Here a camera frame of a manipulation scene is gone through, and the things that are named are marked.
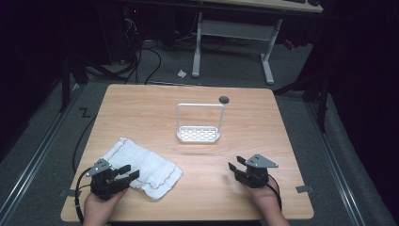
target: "small dark disc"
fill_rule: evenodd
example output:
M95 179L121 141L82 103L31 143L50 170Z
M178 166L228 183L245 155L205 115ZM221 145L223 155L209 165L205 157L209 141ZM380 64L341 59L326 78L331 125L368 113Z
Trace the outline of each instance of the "small dark disc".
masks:
M227 96L221 96L221 97L219 97L219 102L220 103L222 103L222 104L228 104L229 103L229 101L230 101L230 99L229 99L229 97L227 97Z

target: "desk leg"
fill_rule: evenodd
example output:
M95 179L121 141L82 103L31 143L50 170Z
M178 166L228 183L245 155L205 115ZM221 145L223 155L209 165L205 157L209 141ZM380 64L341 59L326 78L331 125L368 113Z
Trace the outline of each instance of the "desk leg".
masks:
M262 65L263 65L264 76L266 77L266 83L269 85L274 84L273 74L270 70L270 65L269 65L269 58L270 58L270 54L272 53L273 46L276 42L277 35L279 34L279 28L281 27L281 23L282 23L282 19L279 19L276 22L276 25L272 32L272 37L270 38L270 41L269 41L269 46L267 47L267 51L265 54L261 54L261 61L262 61Z
M193 62L193 77L200 76L200 38L202 32L202 12L199 12L199 21L197 24L197 46L196 52L194 53L194 62Z

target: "forearm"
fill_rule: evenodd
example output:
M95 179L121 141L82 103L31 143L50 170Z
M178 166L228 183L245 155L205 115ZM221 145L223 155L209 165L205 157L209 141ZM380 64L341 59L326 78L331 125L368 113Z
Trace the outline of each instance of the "forearm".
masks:
M85 221L83 222L83 226L105 226L105 225L106 222L102 222L97 218L85 218Z
M279 209L263 211L268 226L289 226L287 219Z

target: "gray carpet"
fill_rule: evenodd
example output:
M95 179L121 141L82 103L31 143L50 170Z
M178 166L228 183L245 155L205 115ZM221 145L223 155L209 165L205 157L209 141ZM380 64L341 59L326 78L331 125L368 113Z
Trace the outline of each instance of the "gray carpet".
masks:
M148 42L146 45L152 46L154 42ZM205 47L215 46L217 47L217 44L209 44ZM153 50L162 58L161 67L149 83L168 82L201 86L278 89L295 81L311 50L311 46L306 46L289 51L284 46L277 45L270 58L276 84L267 86L258 55L241 50L235 53L232 51L235 47L231 44L223 46L217 52L204 50L200 78L194 79L190 76L194 47L177 45L171 49L159 44ZM157 64L156 54L151 51L142 51L142 59L138 67L140 84ZM114 65L110 68L118 70L120 67L122 66ZM179 70L187 72L187 77L178 77ZM133 84L134 81L132 76L129 83ZM68 189L71 185L73 151L86 126L98 112L107 86L112 83L118 82L91 76L89 83L78 89L81 93L75 92L78 93L75 102L48 147L48 154L7 225L79 225L63 222L60 219L65 197L60 197L59 193L61 189ZM310 220L290 220L290 223L292 225L353 225L328 166L318 128L314 126L314 119L310 116L306 105L296 92L276 98L305 184L314 188L314 191L310 193L314 217ZM11 153L1 163L0 170L7 172L1 173L3 182L0 190L1 203L8 198L8 194L18 182L20 175L58 115L60 100L60 85L58 85L32 117L28 128ZM326 136L355 194L355 199L362 211L364 225L395 225L348 141L331 100L328 102L328 108ZM83 109L87 110L86 115L90 117L83 117ZM82 142L78 146L76 164L85 148L88 135L89 130L83 135Z

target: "wooden table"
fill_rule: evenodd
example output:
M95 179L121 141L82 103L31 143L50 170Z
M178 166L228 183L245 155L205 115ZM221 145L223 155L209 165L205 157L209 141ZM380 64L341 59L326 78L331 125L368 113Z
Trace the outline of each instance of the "wooden table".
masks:
M227 96L221 137L215 144L182 144L176 136L176 105L218 104ZM72 183L83 170L127 137L136 144L174 162L184 172L177 184L159 201L143 191L129 189L117 206L114 221L249 220L262 219L247 192L234 179L228 162L240 170L236 156L256 153L276 162L269 173L279 182L283 214L287 218L313 216L279 108L270 89L111 85L104 96L87 147ZM90 182L84 177L81 185ZM81 204L89 193L82 189ZM78 221L73 198L61 213L65 221Z

